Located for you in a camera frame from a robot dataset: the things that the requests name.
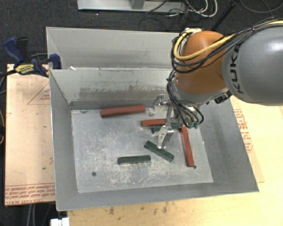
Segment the white cable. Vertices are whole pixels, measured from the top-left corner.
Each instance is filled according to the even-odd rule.
[[[200,16],[202,16],[202,17],[213,17],[213,16],[215,16],[216,15],[216,13],[217,13],[217,11],[218,11],[218,4],[217,4],[217,0],[213,0],[214,1],[214,7],[215,7],[215,11],[214,11],[214,13],[213,14],[210,14],[210,15],[205,15],[205,14],[203,14],[203,12],[204,11],[196,11],[196,10],[194,10],[194,9],[188,9],[188,11],[189,12],[193,12],[193,13],[197,13],[197,14],[199,14]]]

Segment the wooden table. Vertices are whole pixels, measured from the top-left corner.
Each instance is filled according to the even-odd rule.
[[[72,210],[70,225],[283,226],[283,107],[239,104],[264,176],[259,193]]]

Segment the cardboard sheet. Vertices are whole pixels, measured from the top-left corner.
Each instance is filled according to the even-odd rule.
[[[49,79],[8,76],[6,111],[5,205],[55,201]]]

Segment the dark green block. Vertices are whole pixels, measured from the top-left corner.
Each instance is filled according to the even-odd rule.
[[[145,163],[145,162],[150,162],[150,161],[151,161],[151,157],[149,155],[125,156],[125,157],[119,157],[117,160],[117,163],[119,165],[125,165],[125,164]]]
[[[150,141],[147,141],[147,143],[144,147],[147,148],[148,150],[152,151],[156,155],[162,157],[163,159],[167,160],[168,162],[171,162],[174,159],[173,154],[171,154],[170,152],[167,152],[165,149],[157,148],[157,146]]]

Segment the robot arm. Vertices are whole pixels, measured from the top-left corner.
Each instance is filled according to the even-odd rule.
[[[248,103],[283,105],[283,18],[228,36],[186,29],[174,39],[171,59],[167,105],[174,115],[168,113],[163,135],[172,122],[197,128],[204,120],[200,107],[211,100],[234,95]]]

